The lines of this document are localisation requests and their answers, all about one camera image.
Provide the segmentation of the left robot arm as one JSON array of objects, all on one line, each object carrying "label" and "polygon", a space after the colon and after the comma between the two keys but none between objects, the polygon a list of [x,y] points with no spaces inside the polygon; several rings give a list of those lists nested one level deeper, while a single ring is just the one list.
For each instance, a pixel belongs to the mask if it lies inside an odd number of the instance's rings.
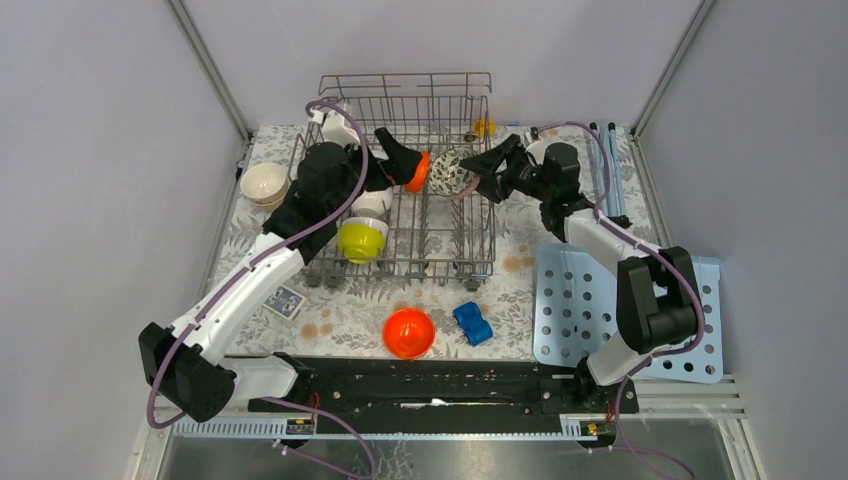
[{"label": "left robot arm", "polygon": [[282,203],[243,259],[170,326],[151,323],[140,332],[152,427],[169,424],[155,417],[157,396],[175,405],[179,418],[196,422],[244,399],[272,397],[288,411],[307,404],[311,387],[286,361],[274,355],[234,360],[226,352],[254,312],[336,236],[338,218],[359,196],[424,185],[429,154],[402,145],[385,128],[375,136],[382,158],[365,141],[308,147]]}]

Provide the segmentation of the plain beige bowl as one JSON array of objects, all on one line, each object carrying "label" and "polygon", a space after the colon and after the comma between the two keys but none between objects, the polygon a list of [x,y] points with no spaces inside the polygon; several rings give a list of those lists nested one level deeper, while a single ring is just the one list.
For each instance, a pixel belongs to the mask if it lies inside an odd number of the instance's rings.
[{"label": "plain beige bowl", "polygon": [[260,211],[271,212],[271,211],[275,210],[276,208],[278,208],[279,206],[281,206],[283,204],[284,200],[285,200],[285,196],[282,195],[279,198],[276,198],[274,201],[267,202],[267,203],[255,202],[253,199],[249,199],[248,202],[253,208],[256,208]]}]

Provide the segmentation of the pink patterned bowl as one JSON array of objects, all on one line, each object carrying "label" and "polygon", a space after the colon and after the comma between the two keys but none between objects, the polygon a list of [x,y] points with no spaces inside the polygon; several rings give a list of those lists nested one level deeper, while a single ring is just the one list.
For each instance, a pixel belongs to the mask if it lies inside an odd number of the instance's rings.
[{"label": "pink patterned bowl", "polygon": [[451,148],[431,162],[428,189],[431,194],[442,197],[463,197],[470,194],[478,185],[478,174],[461,166],[461,162],[473,157],[476,151],[471,147]]}]

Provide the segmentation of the orange bowl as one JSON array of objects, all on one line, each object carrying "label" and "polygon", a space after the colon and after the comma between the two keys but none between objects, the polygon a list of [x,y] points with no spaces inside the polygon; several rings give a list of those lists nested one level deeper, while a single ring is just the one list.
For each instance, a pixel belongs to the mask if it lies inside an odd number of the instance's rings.
[{"label": "orange bowl", "polygon": [[429,174],[431,155],[429,152],[421,152],[420,156],[413,178],[405,185],[405,189],[411,193],[419,193],[425,187]]},{"label": "orange bowl", "polygon": [[384,323],[382,340],[387,350],[402,360],[414,360],[432,347],[436,327],[431,317],[417,308],[392,313]]}]

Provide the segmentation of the beige bowl with leaf pattern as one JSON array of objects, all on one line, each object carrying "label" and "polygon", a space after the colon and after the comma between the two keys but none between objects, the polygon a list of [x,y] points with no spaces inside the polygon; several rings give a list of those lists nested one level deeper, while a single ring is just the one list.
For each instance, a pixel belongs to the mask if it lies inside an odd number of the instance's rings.
[{"label": "beige bowl with leaf pattern", "polygon": [[252,203],[266,205],[280,200],[288,189],[288,176],[283,166],[260,163],[244,172],[241,193]]}]

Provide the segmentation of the orange bowl front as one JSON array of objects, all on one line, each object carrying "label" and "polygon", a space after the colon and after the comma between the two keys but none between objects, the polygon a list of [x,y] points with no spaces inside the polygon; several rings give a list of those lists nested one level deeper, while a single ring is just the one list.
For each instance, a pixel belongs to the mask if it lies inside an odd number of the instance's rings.
[{"label": "orange bowl front", "polygon": [[436,327],[431,317],[417,308],[392,313],[384,323],[382,340],[387,350],[402,360],[414,360],[432,347]]}]

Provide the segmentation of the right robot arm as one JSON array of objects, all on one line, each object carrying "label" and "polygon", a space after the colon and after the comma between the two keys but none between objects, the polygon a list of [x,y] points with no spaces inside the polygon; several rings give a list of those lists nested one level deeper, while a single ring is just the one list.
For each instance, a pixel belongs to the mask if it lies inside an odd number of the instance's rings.
[{"label": "right robot arm", "polygon": [[577,367],[573,396],[583,410],[601,410],[613,398],[612,385],[654,356],[685,353],[684,341],[700,343],[705,318],[690,254],[643,243],[604,216],[581,191],[575,147],[557,142],[528,149],[511,135],[460,165],[479,176],[477,192],[493,202],[513,192],[537,200],[550,233],[585,250],[616,278],[617,331]]}]

